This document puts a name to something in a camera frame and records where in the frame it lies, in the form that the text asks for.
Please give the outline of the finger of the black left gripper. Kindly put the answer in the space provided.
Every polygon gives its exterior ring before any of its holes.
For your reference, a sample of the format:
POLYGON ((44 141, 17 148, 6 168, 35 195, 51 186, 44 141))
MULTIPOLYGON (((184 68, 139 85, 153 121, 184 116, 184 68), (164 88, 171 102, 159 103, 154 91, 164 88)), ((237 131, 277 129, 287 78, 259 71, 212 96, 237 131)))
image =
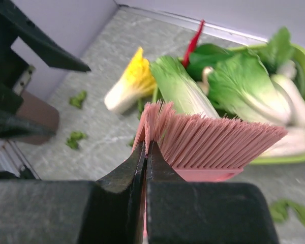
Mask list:
POLYGON ((91 71, 81 59, 57 45, 12 1, 0 1, 0 17, 8 22, 8 29, 20 37, 47 66, 78 72, 91 71))
POLYGON ((16 139, 27 136, 53 136, 56 132, 29 119, 0 110, 0 139, 16 139))

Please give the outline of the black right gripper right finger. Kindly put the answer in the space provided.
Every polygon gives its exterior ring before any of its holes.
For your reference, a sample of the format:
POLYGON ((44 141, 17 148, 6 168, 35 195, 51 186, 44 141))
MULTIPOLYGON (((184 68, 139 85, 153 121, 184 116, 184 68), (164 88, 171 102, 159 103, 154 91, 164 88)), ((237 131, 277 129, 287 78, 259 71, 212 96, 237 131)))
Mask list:
POLYGON ((146 175, 149 243, 278 243, 267 202, 249 183, 187 182, 151 142, 146 175))

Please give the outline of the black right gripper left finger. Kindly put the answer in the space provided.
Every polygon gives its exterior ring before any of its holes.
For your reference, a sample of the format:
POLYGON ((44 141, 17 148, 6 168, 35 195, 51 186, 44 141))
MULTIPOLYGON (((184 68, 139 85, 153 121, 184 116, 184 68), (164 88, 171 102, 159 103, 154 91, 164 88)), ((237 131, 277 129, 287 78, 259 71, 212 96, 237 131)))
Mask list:
POLYGON ((0 243, 142 243, 145 146, 97 181, 0 172, 0 243))

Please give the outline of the pink hand brush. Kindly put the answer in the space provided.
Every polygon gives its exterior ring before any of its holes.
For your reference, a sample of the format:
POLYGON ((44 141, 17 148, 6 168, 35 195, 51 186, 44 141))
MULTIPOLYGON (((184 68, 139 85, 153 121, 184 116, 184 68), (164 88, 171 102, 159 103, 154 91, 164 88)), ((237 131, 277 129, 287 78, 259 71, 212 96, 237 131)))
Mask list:
POLYGON ((283 127, 230 118, 180 114, 172 103, 147 103, 133 142, 145 156, 156 142, 168 165, 187 182, 227 182, 287 134, 283 127))

